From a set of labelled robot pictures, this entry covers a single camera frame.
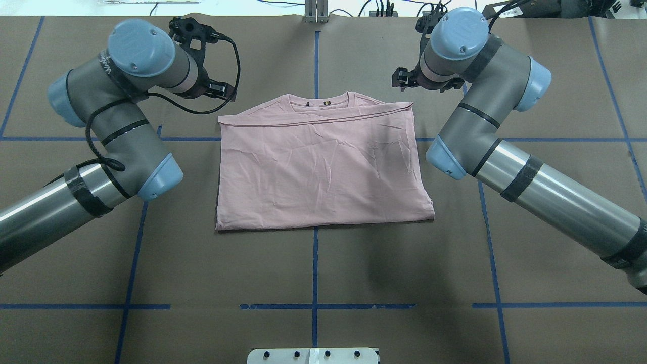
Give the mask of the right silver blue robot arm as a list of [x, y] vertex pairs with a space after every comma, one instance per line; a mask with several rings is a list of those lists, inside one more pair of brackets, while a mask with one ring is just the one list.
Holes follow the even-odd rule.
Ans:
[[473, 177], [589, 249], [645, 294], [645, 21], [421, 19], [393, 86], [464, 95], [428, 161]]

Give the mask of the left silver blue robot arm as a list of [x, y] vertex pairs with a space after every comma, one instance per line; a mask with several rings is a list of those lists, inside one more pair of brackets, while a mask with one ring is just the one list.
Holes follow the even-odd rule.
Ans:
[[185, 99], [234, 101], [238, 85], [210, 78], [204, 58], [206, 44], [235, 42], [194, 18], [172, 18], [168, 27], [124, 20], [95, 59], [49, 86], [51, 108], [84, 129], [94, 158], [2, 210], [2, 272], [123, 201], [152, 201], [181, 182], [181, 168], [138, 103], [159, 96], [153, 87]]

